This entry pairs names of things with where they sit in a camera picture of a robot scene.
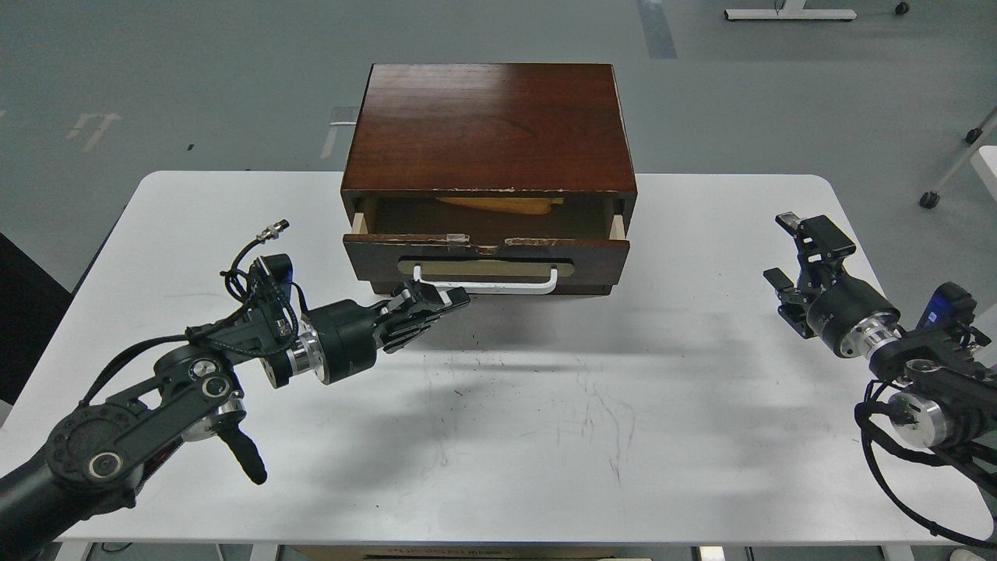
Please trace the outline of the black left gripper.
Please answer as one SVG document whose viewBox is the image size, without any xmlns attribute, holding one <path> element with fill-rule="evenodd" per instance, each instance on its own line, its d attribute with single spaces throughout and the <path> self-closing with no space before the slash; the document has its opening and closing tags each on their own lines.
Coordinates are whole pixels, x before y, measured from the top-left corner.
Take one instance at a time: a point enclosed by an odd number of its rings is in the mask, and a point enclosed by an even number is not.
<svg viewBox="0 0 997 561">
<path fill-rule="evenodd" d="M 346 379 L 374 366 L 378 349 L 394 354 L 430 330 L 439 317 L 466 308 L 464 288 L 440 288 L 428 283 L 402 283 L 380 313 L 377 305 L 339 301 L 306 310 L 303 319 L 317 335 L 322 366 L 316 377 L 324 384 Z"/>
</svg>

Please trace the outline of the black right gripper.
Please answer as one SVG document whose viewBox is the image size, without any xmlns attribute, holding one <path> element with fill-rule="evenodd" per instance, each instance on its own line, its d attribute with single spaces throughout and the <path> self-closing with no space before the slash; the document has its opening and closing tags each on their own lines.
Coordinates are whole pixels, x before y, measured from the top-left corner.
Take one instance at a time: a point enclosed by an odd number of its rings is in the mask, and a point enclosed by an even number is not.
<svg viewBox="0 0 997 561">
<path fill-rule="evenodd" d="M 777 313 L 804 340 L 818 337 L 840 358 L 857 358 L 868 352 L 861 325 L 874 319 L 890 330 L 900 319 L 900 310 L 871 284 L 847 276 L 844 260 L 857 252 L 857 245 L 828 216 L 802 219 L 792 212 L 776 215 L 792 238 L 800 265 L 798 285 L 830 285 L 807 306 L 806 294 L 795 287 L 781 269 L 763 271 L 779 299 Z"/>
</svg>

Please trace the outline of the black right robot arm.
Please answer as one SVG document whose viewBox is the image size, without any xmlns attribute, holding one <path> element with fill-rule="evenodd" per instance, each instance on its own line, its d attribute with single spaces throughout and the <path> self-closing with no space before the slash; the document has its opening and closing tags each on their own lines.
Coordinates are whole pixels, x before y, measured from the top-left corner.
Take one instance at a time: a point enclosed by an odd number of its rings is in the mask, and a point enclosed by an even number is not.
<svg viewBox="0 0 997 561">
<path fill-rule="evenodd" d="M 929 520 L 888 486 L 876 446 L 909 463 L 953 468 L 995 494 L 995 450 L 980 439 L 995 431 L 995 370 L 975 359 L 990 338 L 973 324 L 976 301 L 955 283 L 941 284 L 918 325 L 907 330 L 900 310 L 870 283 L 845 270 L 857 245 L 827 216 L 776 216 L 793 238 L 800 274 L 780 269 L 763 277 L 779 299 L 777 312 L 800 337 L 818 337 L 838 358 L 868 362 L 872 380 L 854 406 L 866 464 L 895 506 L 930 534 L 970 547 L 994 549 Z"/>
</svg>

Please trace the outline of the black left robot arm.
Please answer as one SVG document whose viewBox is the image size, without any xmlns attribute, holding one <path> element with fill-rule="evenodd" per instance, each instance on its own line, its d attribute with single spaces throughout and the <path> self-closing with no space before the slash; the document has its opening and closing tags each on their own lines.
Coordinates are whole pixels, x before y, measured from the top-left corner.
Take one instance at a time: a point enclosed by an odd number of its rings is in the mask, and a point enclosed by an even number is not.
<svg viewBox="0 0 997 561">
<path fill-rule="evenodd" d="M 240 266 L 288 226 L 263 228 L 222 271 L 235 312 L 115 355 L 43 446 L 3 477 L 4 560 L 32 560 L 72 525 L 134 507 L 146 480 L 184 443 L 220 438 L 250 482 L 266 482 L 259 448 L 240 430 L 245 391 L 236 365 L 260 360 L 275 388 L 309 372 L 328 386 L 470 303 L 461 287 L 407 280 L 374 305 L 346 299 L 309 308 L 285 253 Z"/>
</svg>

